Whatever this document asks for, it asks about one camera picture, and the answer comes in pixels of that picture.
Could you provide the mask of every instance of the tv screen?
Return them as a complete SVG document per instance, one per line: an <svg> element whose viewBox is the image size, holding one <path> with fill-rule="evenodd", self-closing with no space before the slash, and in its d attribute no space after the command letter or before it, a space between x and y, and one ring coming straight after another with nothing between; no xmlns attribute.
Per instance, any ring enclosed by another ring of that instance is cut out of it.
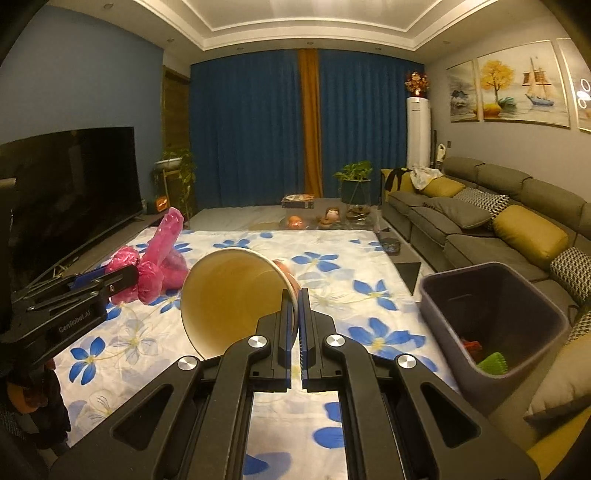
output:
<svg viewBox="0 0 591 480"><path fill-rule="evenodd" d="M0 145L0 178L17 179L9 239L13 290L142 211L134 145L132 127Z"/></svg>

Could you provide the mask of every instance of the blue wall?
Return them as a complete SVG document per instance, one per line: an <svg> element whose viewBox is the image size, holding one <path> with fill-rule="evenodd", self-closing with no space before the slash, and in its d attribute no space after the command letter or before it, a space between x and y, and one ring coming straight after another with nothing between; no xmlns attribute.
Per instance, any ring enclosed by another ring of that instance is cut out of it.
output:
<svg viewBox="0 0 591 480"><path fill-rule="evenodd" d="M134 127L139 187L149 198L150 171L162 152L162 57L159 47L112 24L43 7L0 66L0 144Z"/></svg>

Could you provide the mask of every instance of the sailboat painting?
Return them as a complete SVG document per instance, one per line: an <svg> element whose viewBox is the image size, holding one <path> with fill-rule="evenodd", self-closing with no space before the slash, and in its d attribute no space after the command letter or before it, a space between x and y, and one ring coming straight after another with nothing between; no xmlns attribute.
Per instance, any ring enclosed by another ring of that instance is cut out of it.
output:
<svg viewBox="0 0 591 480"><path fill-rule="evenodd" d="M478 58L485 121L570 127L558 60L550 40Z"/></svg>

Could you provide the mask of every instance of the white cloth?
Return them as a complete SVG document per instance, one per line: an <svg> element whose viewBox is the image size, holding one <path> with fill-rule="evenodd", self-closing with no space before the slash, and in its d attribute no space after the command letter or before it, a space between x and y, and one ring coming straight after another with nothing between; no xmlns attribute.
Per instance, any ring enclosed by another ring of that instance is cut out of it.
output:
<svg viewBox="0 0 591 480"><path fill-rule="evenodd" d="M410 173L410 180L417 190L424 189L432 180L442 177L443 173L435 168L415 165Z"/></svg>
<svg viewBox="0 0 591 480"><path fill-rule="evenodd" d="M154 228L148 228L130 245L142 250L153 234ZM378 355L412 353L457 389L411 294L372 232L183 232L175 248L193 265L216 248L230 246L282 260L309 289L312 308L330 315L338 332ZM70 445L179 357L195 354L183 329L179 298L169 291L152 306L139 301L109 305L107 321L56 357L72 421ZM85 355L94 355L90 364ZM296 342L292 389L255 394L245 480L347 478L337 394L302 390L299 356ZM84 365L77 367L81 361ZM88 365L96 368L94 374Z"/></svg>

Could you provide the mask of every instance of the framed artwork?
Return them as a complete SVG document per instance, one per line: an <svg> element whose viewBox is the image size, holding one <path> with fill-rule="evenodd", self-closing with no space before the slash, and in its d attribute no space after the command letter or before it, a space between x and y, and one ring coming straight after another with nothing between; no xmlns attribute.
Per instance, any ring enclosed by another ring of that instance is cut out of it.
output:
<svg viewBox="0 0 591 480"><path fill-rule="evenodd" d="M485 121L570 127L566 93L550 40L478 58Z"/></svg>
<svg viewBox="0 0 591 480"><path fill-rule="evenodd" d="M478 121L478 94L472 60L447 69L449 111L452 122Z"/></svg>
<svg viewBox="0 0 591 480"><path fill-rule="evenodd" d="M558 46L569 71L579 130L591 133L591 70L570 38L559 38Z"/></svg>

